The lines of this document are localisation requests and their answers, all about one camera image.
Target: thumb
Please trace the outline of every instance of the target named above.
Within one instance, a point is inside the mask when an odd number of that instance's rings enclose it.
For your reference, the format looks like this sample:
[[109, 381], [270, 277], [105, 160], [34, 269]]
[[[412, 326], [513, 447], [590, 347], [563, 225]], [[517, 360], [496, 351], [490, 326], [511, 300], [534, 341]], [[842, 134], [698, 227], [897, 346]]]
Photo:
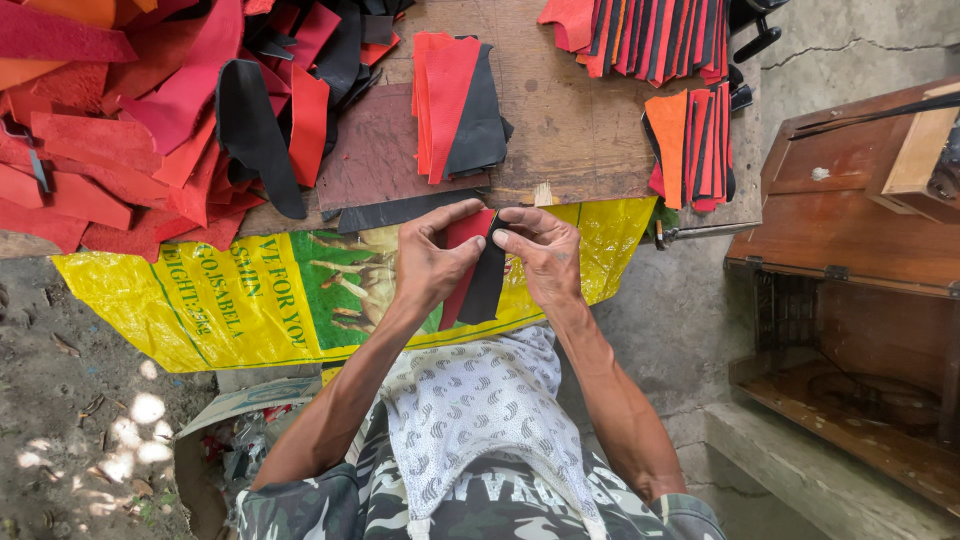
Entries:
[[483, 249], [485, 247], [487, 247], [487, 239], [478, 234], [459, 246], [447, 251], [457, 260], [461, 261], [465, 266], [470, 266], [480, 258], [480, 254], [483, 253]]
[[536, 244], [509, 229], [493, 231], [493, 243], [520, 258], [526, 258]]

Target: dirt ground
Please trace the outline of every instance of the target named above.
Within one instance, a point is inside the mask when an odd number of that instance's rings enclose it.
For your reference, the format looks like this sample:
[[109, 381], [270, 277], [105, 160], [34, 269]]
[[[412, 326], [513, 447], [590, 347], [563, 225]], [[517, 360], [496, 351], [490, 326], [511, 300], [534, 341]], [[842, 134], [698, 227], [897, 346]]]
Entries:
[[216, 394], [213, 372], [137, 351], [49, 259], [0, 261], [0, 518], [18, 538], [192, 538], [169, 437]]

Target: fingernail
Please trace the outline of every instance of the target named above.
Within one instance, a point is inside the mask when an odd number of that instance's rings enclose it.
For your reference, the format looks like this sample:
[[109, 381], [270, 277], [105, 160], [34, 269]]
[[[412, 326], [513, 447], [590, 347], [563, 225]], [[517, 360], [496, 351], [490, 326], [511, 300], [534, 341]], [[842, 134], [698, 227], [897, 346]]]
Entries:
[[507, 232], [503, 229], [493, 231], [493, 243], [501, 248], [507, 245]]

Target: metal hinge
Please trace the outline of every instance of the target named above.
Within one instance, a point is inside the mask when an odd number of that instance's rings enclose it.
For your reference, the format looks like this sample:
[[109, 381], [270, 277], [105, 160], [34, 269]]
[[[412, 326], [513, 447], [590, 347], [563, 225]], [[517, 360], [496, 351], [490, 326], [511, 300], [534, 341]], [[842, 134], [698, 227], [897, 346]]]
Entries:
[[850, 268], [847, 268], [846, 266], [828, 264], [827, 268], [824, 268], [824, 278], [827, 280], [845, 282], [850, 279]]

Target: man's right hand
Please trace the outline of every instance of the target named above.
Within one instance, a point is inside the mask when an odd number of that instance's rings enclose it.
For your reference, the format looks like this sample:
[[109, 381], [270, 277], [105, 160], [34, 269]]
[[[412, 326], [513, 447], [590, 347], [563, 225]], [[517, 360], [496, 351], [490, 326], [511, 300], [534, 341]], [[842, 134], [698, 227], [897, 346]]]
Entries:
[[510, 229], [493, 232], [493, 242], [520, 257], [527, 288], [543, 312], [579, 305], [580, 232], [553, 214], [536, 208], [502, 209], [497, 216]]

